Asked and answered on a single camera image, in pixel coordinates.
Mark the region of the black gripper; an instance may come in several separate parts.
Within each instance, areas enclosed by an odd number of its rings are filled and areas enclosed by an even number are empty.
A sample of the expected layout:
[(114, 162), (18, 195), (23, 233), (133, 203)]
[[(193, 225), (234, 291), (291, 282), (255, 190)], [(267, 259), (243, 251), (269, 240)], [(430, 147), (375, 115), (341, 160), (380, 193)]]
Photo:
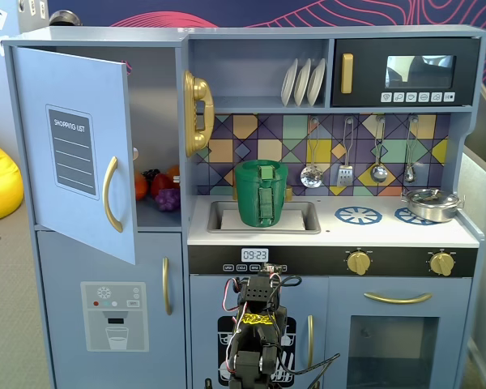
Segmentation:
[(260, 273), (250, 278), (250, 309), (277, 310), (282, 282), (279, 273)]

